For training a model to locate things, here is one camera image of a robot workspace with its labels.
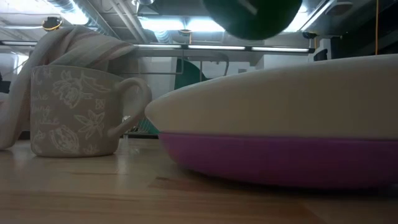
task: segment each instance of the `orange cord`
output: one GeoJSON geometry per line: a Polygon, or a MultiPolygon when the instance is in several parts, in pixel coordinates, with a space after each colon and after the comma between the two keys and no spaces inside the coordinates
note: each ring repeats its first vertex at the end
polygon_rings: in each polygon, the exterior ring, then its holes
{"type": "Polygon", "coordinates": [[[376,51],[379,54],[379,0],[376,0],[376,51]]]}

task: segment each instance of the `wooden table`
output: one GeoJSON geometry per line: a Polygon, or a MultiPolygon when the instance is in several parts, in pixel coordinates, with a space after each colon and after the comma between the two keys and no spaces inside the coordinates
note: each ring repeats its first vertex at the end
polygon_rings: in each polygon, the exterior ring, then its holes
{"type": "Polygon", "coordinates": [[[240,184],[182,169],[158,140],[122,140],[113,156],[0,151],[0,223],[398,223],[394,188],[355,192],[240,184]]]}

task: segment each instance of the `mug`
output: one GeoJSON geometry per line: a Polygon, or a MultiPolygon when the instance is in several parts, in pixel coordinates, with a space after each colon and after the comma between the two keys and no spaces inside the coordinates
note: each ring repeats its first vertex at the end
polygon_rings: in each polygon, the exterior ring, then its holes
{"type": "Polygon", "coordinates": [[[38,156],[112,154],[120,136],[138,122],[152,99],[144,80],[124,80],[99,70],[46,65],[35,67],[31,77],[30,145],[38,156]],[[134,86],[141,89],[141,100],[122,121],[122,97],[134,86]]]}

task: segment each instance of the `ceiling light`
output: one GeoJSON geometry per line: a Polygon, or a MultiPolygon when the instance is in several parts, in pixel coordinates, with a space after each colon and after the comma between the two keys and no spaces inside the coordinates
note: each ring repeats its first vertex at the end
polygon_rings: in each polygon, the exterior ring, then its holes
{"type": "Polygon", "coordinates": [[[184,24],[179,18],[170,19],[150,19],[148,17],[138,17],[141,26],[144,29],[149,29],[154,32],[165,30],[181,30],[184,29],[184,24]]]}
{"type": "Polygon", "coordinates": [[[37,44],[33,41],[2,41],[1,43],[8,46],[36,46],[37,44]]]}
{"type": "Polygon", "coordinates": [[[224,32],[225,29],[211,19],[191,19],[187,29],[194,32],[224,32]]]}
{"type": "Polygon", "coordinates": [[[254,51],[266,52],[295,52],[295,53],[308,53],[310,49],[289,48],[289,47],[253,47],[254,51]]]}
{"type": "Polygon", "coordinates": [[[213,45],[188,45],[189,49],[208,49],[208,50],[244,50],[240,46],[213,46],[213,45]]]}
{"type": "Polygon", "coordinates": [[[134,46],[142,48],[163,48],[163,49],[180,49],[181,45],[170,44],[135,44],[134,46]]]}
{"type": "Polygon", "coordinates": [[[301,31],[307,30],[328,8],[334,3],[335,0],[329,0],[303,27],[301,31]]]}

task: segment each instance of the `beige cloth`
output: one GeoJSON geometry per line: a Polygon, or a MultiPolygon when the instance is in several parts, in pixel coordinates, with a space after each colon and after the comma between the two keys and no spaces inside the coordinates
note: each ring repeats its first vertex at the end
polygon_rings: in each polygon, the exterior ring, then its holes
{"type": "Polygon", "coordinates": [[[30,71],[39,65],[69,65],[104,70],[109,60],[135,49],[130,43],[101,35],[83,26],[50,32],[35,50],[12,84],[8,99],[0,105],[0,149],[14,145],[30,116],[30,71]]]}

